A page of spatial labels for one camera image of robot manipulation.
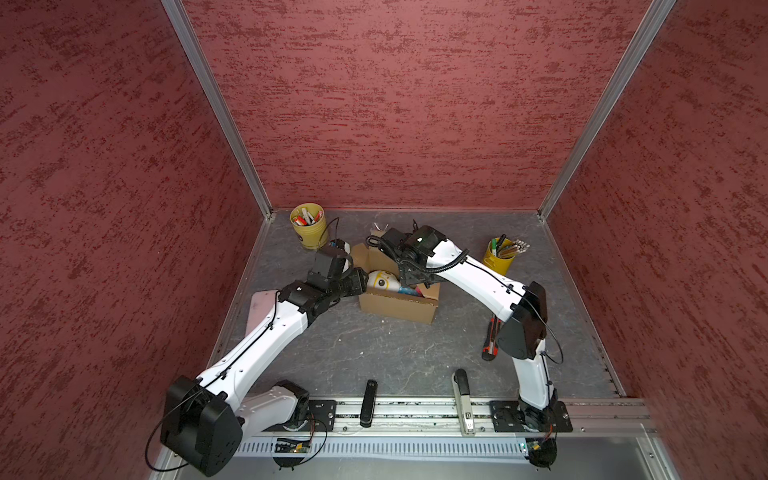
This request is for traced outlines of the white owl ball toy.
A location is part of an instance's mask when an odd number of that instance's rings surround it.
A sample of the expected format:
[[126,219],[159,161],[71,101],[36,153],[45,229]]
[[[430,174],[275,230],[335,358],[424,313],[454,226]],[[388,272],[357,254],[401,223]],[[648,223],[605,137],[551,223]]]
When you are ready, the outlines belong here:
[[401,284],[395,274],[384,270],[375,270],[368,275],[367,287],[369,289],[398,293],[401,289]]

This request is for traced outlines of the brown cardboard express box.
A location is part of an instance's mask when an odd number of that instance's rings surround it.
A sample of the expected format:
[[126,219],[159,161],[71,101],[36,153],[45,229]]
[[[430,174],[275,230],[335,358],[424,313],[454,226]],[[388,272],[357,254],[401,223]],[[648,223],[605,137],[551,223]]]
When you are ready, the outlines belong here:
[[[384,270],[395,274],[400,281],[395,262],[379,250],[359,243],[352,247],[351,255],[355,266],[363,268],[368,275],[375,270]],[[427,288],[423,284],[406,286],[401,281],[400,284],[398,293],[367,287],[367,291],[358,297],[360,308],[367,313],[431,324],[439,306],[440,285]]]

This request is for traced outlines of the red black utility knife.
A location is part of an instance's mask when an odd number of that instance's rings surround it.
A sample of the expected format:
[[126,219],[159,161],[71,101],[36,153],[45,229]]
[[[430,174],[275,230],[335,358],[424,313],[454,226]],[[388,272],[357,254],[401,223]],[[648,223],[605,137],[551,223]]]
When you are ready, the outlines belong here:
[[481,352],[481,358],[484,361],[490,362],[496,358],[498,354],[497,337],[502,325],[503,323],[496,316],[493,316],[489,321]]

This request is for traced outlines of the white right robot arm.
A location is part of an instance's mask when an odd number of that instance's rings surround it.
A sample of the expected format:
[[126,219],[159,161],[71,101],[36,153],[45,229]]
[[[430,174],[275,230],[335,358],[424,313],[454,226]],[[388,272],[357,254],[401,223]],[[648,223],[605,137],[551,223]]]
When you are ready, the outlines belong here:
[[491,270],[427,225],[410,233],[391,228],[368,236],[366,244],[391,259],[402,280],[425,285],[447,281],[485,305],[501,323],[498,348],[513,358],[518,421],[531,432],[553,428],[557,396],[547,366],[546,291],[540,284],[524,285]]

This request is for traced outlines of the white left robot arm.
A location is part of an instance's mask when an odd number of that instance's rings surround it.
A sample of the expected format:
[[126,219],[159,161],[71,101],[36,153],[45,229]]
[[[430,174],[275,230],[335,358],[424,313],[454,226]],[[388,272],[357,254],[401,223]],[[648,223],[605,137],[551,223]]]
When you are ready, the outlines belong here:
[[321,247],[306,279],[269,295],[265,316],[229,353],[195,378],[168,388],[164,415],[153,433],[185,464],[207,477],[231,460],[247,434],[296,422],[308,395],[291,382],[255,397],[249,391],[278,354],[341,299],[366,291],[367,273],[355,266],[349,244]]

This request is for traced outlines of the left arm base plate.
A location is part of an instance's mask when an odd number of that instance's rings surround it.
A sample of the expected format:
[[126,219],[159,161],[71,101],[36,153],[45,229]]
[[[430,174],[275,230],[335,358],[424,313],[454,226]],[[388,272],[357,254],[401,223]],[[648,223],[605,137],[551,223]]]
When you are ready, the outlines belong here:
[[275,424],[265,429],[265,432],[310,432],[314,421],[320,421],[332,431],[338,402],[330,399],[300,401],[288,421]]

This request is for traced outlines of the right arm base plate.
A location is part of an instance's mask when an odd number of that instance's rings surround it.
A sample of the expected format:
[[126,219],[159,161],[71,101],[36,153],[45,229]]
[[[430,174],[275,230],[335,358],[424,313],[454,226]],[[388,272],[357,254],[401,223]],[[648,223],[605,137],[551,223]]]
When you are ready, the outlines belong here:
[[552,402],[543,410],[518,401],[490,401],[491,420],[496,433],[571,433],[573,425],[566,405]]

